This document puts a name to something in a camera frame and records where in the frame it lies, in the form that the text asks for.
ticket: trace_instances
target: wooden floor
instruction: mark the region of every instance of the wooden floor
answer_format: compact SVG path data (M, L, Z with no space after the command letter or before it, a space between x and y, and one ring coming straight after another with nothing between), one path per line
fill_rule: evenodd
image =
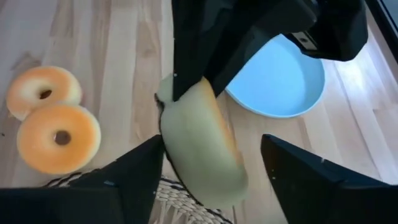
M247 199L225 209L235 223L287 223L262 163L264 133L398 184L398 85L392 72L397 65L369 19L369 42L354 60L323 61L326 91L307 114L270 119L226 94L218 98L249 173ZM85 169L101 167L158 133L153 94L173 69L172 33L170 0L0 0L0 187L53 178L18 156L20 122L8 117L4 101L18 73L58 65L76 75L85 91L83 105L99 119L103 135ZM164 173L174 177L167 163Z

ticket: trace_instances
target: donut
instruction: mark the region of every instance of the donut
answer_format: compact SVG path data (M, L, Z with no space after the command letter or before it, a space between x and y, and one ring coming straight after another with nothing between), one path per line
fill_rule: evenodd
M202 78L173 101L173 77L162 80L160 132L172 166L187 190L207 208L239 203L248 175L209 81Z
M33 111L17 133L17 148L32 168L67 174L85 166L100 146L96 118L79 105L54 104Z
M57 102L78 105L81 95L80 84L70 72L60 67L42 66L27 70L11 83L6 104L10 113L22 121L41 106Z

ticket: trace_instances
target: blue bowl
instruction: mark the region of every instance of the blue bowl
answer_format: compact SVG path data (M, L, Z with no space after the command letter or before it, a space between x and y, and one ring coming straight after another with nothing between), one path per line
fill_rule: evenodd
M310 58L283 35L264 45L226 90L241 106L272 118L291 118L316 105L325 88L319 59Z

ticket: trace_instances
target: toy donut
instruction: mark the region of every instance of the toy donut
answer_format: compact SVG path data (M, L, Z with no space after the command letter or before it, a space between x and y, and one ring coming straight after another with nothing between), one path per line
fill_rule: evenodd
M17 148L31 167L67 174L85 166L100 146L96 118L78 105L54 104L33 111L19 127Z
M55 66L31 68L8 89L6 103L20 121L41 106L65 102L78 105L82 91L78 80L67 70Z
M172 93L169 76L160 83L157 99L164 105L160 131L178 177L207 208L239 203L248 175L210 83L202 78L175 102Z

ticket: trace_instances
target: donut hole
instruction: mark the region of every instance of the donut hole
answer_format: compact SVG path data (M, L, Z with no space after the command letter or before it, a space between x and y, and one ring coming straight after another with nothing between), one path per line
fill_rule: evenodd
M54 141L60 146L65 146L70 143L72 137L70 136L69 132L67 131L57 131L54 136Z
M46 99L51 95L51 93L52 93L52 90L49 90L49 89L42 90L39 93L39 98L41 100Z

